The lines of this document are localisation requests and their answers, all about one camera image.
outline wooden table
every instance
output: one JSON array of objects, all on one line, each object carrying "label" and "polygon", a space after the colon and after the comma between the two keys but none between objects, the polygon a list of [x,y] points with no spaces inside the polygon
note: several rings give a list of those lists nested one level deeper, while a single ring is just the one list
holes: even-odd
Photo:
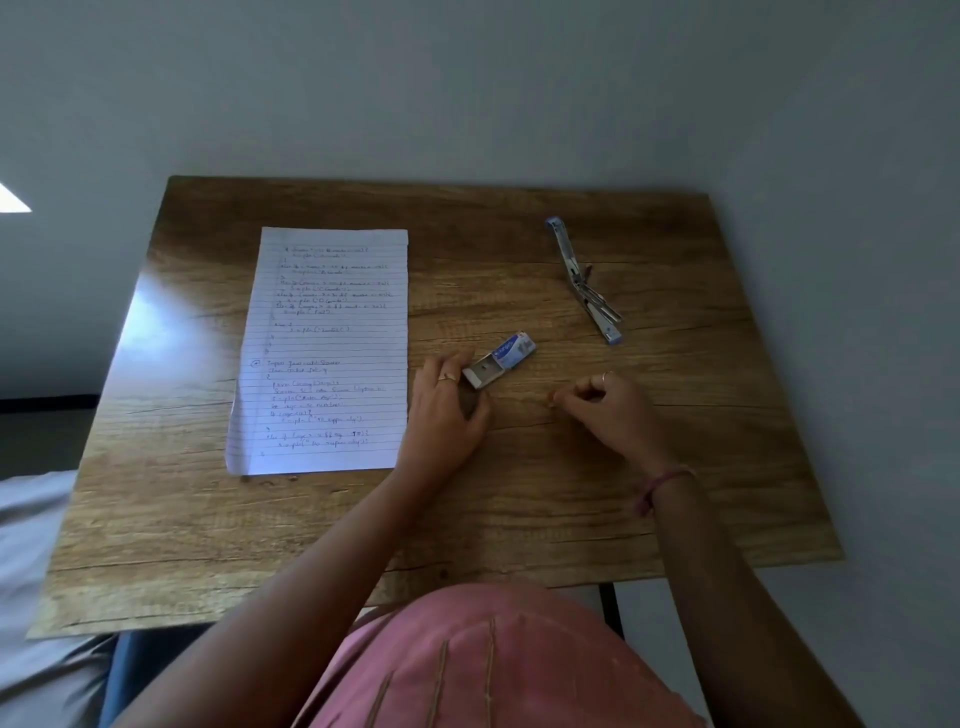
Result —
[{"label": "wooden table", "polygon": [[[543,220],[564,218],[625,317],[604,344]],[[493,430],[371,604],[466,580],[547,586],[662,573],[618,458],[547,407],[616,368],[660,405],[756,566],[840,547],[705,195],[293,180],[170,180],[63,522],[34,634],[213,620],[343,516],[383,471],[234,477],[224,438],[264,226],[409,231],[409,366],[537,352],[491,386]]]}]

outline bracelet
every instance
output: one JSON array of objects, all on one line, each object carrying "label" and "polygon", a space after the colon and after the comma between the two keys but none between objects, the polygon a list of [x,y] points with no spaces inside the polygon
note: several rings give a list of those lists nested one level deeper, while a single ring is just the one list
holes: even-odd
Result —
[{"label": "bracelet", "polygon": [[640,495],[640,498],[637,499],[635,506],[636,512],[641,518],[645,517],[654,509],[654,491],[663,485],[663,483],[669,482],[675,477],[680,477],[681,475],[690,475],[692,477],[697,476],[692,468],[686,465],[678,465],[675,468],[671,468],[666,473],[661,473],[657,477],[647,481],[643,487],[643,493]]}]

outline white wall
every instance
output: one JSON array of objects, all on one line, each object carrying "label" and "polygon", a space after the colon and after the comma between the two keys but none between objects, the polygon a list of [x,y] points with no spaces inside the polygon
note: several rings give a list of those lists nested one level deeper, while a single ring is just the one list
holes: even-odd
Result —
[{"label": "white wall", "polygon": [[857,5],[5,0],[0,398],[100,390],[169,175],[703,187]]},{"label": "white wall", "polygon": [[[716,201],[847,552],[762,578],[870,726],[960,715],[960,6],[865,12]],[[666,585],[628,638],[703,705]]]}]

